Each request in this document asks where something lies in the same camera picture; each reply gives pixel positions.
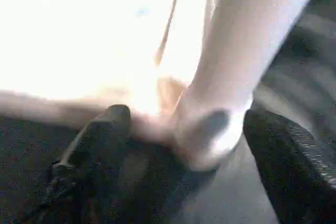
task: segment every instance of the dark fabric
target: dark fabric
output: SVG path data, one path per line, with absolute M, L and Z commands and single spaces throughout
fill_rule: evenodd
M 310 133 L 270 112 L 248 111 L 244 133 L 283 223 L 333 223 L 335 169 Z
M 37 204 L 46 186 L 48 166 L 66 149 L 76 134 L 77 131 L 66 127 L 1 117 L 1 222 Z M 125 161 L 122 167 L 123 176 L 118 180 L 119 187 L 123 189 L 123 197 L 131 195 L 132 189 L 136 188 L 137 181 L 144 176 L 148 165 L 156 166 L 156 169 L 152 169 L 147 176 L 150 176 L 149 181 L 159 183 L 153 186 L 147 184 L 146 190 L 149 193 L 144 195 L 143 199 L 141 195 L 138 197 L 140 201 L 148 199 L 150 202 L 155 202 L 155 199 L 149 198 L 151 189 L 160 190 L 157 192 L 159 195 L 165 194 L 161 191 L 165 182 L 171 184 L 176 179 L 174 176 L 181 178 L 181 173 L 176 173 L 180 166 L 178 162 L 173 161 L 175 167 L 172 167 L 170 173 L 165 174 L 160 169 L 172 159 L 173 156 L 160 147 L 130 144 L 126 158 L 128 161 Z M 170 223 L 213 224 L 277 222 L 262 187 L 254 158 L 244 138 L 241 139 L 232 158 L 223 161 L 215 178 L 208 185 L 204 185 L 202 190 L 190 195 L 180 205 L 175 205 L 174 200 L 184 198 L 184 193 L 187 192 L 184 186 L 187 184 L 181 183 L 181 187 L 167 186 L 177 190 L 170 191 L 169 195 L 172 197 L 163 197 L 167 199 L 166 204 L 160 205 L 157 209 L 163 213 L 178 212 L 168 218 L 165 215 L 157 216 L 156 220 L 166 219 Z

